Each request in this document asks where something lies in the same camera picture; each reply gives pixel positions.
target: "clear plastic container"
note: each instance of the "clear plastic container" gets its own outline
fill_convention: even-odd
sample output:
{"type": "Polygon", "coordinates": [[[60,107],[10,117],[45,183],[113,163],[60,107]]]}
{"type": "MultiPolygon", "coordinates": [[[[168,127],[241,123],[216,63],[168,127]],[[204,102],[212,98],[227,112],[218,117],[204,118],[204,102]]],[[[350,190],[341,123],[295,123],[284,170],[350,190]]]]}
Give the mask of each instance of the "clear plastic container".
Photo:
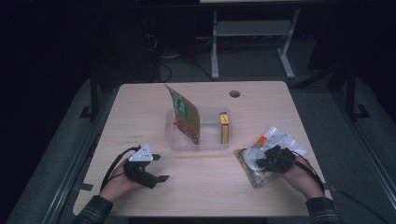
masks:
{"type": "Polygon", "coordinates": [[[230,109],[226,106],[203,106],[197,107],[200,117],[200,144],[195,145],[188,136],[181,132],[174,125],[175,111],[169,109],[166,113],[165,139],[169,146],[176,151],[192,150],[219,150],[227,149],[232,140],[233,126],[230,109]],[[229,135],[228,143],[221,143],[220,119],[219,113],[227,112],[229,118],[229,135]]]}

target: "dark background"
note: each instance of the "dark background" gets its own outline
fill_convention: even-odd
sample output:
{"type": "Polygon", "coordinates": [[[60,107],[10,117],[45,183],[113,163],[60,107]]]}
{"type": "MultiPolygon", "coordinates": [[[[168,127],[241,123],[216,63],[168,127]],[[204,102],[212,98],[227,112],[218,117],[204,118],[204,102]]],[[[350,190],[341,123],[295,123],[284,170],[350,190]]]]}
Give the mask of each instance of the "dark background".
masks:
{"type": "MultiPolygon", "coordinates": [[[[95,1],[88,3],[88,7],[106,8],[95,1]]],[[[159,49],[171,46],[192,58],[194,38],[211,35],[212,18],[207,11],[157,12],[148,20],[147,12],[76,6],[61,0],[1,2],[1,223],[6,222],[67,107],[92,71],[102,91],[125,82],[150,82],[155,78],[150,63],[161,53],[146,50],[145,34],[158,36],[159,49]]],[[[340,61],[352,64],[396,120],[394,9],[390,1],[368,7],[303,7],[294,38],[312,35],[318,40],[312,68],[340,61]]],[[[262,14],[257,10],[222,15],[249,19],[262,14]]]]}

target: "yellow box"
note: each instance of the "yellow box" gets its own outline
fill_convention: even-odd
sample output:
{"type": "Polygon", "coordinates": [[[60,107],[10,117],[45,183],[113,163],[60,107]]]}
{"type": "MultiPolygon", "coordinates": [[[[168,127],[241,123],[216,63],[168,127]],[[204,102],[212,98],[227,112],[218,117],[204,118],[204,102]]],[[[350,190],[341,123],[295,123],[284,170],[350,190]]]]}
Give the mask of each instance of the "yellow box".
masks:
{"type": "Polygon", "coordinates": [[[220,142],[222,144],[228,144],[229,123],[227,112],[220,112],[220,142]]]}

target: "small box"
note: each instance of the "small box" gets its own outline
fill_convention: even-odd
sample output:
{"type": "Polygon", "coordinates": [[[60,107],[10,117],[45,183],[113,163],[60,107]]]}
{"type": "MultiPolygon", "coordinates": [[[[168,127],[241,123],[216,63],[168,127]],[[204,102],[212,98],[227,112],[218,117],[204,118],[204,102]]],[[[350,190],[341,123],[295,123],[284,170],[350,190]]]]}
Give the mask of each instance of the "small box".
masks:
{"type": "Polygon", "coordinates": [[[169,109],[166,113],[165,139],[172,150],[193,151],[193,150],[219,150],[228,148],[232,140],[232,124],[230,109],[226,106],[197,106],[200,117],[200,144],[195,145],[190,138],[182,133],[174,125],[175,111],[169,109]],[[226,112],[228,118],[228,139],[222,144],[222,131],[219,128],[221,121],[219,114],[226,112]]]}
{"type": "Polygon", "coordinates": [[[220,112],[220,143],[228,144],[229,118],[227,112],[220,112]]]}

